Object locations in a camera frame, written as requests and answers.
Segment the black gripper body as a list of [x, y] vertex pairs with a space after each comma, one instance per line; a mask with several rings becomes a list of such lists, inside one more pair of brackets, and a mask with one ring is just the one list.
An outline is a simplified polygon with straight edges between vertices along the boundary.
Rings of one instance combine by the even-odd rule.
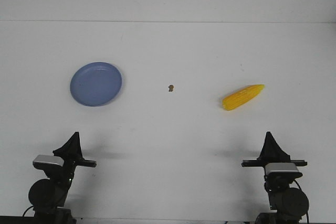
[[302, 177], [299, 167], [307, 166], [304, 160], [294, 160], [289, 162], [268, 162], [261, 160], [243, 160], [242, 167], [262, 167], [264, 176], [267, 179], [282, 177], [286, 179], [296, 179]]
[[70, 182], [73, 180], [77, 166], [95, 168], [97, 162], [85, 159], [81, 156], [60, 156], [64, 164], [60, 173], [60, 182]]

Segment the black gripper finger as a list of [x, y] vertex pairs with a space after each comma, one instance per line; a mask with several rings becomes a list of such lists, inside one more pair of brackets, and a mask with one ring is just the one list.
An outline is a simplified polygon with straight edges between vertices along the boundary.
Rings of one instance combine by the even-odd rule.
[[53, 154], [61, 157], [63, 160], [82, 160], [83, 155], [80, 146], [79, 132], [74, 132], [71, 138], [62, 147], [53, 151]]
[[266, 132], [264, 145], [257, 160], [291, 160], [275, 141], [271, 132]]

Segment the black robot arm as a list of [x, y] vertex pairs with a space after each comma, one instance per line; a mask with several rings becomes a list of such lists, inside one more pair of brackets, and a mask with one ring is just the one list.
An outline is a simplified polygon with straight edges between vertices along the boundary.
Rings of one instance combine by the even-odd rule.
[[37, 155], [32, 164], [35, 169], [42, 170], [46, 178], [31, 186], [28, 199], [35, 213], [44, 214], [53, 214], [64, 205], [78, 166], [97, 166], [96, 161], [84, 159], [79, 132], [74, 132], [52, 155]]
[[273, 212], [260, 213], [255, 223], [299, 223], [308, 214], [309, 199], [297, 179], [303, 174], [299, 167], [307, 166], [305, 160], [294, 160], [281, 149], [271, 132], [267, 132], [259, 157], [243, 160], [242, 167], [261, 167], [264, 169], [264, 189], [268, 195]]

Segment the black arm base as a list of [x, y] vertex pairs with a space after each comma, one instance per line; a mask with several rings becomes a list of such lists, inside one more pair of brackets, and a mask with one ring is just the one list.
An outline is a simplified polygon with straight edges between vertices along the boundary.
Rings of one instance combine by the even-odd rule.
[[257, 224], [298, 224], [302, 223], [300, 220], [302, 218], [290, 218], [290, 216], [287, 216], [285, 218], [285, 215], [281, 215], [278, 212], [261, 212], [255, 220], [255, 223]]
[[1, 216], [1, 224], [76, 224], [70, 209], [57, 208], [53, 214], [36, 212], [33, 217]]

